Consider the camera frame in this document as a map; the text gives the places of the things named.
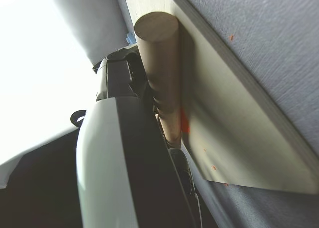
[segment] wooden board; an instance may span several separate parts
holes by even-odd
[[[319,193],[319,160],[266,92],[186,0],[126,0],[133,24],[149,12],[181,26],[183,141],[204,178]]]

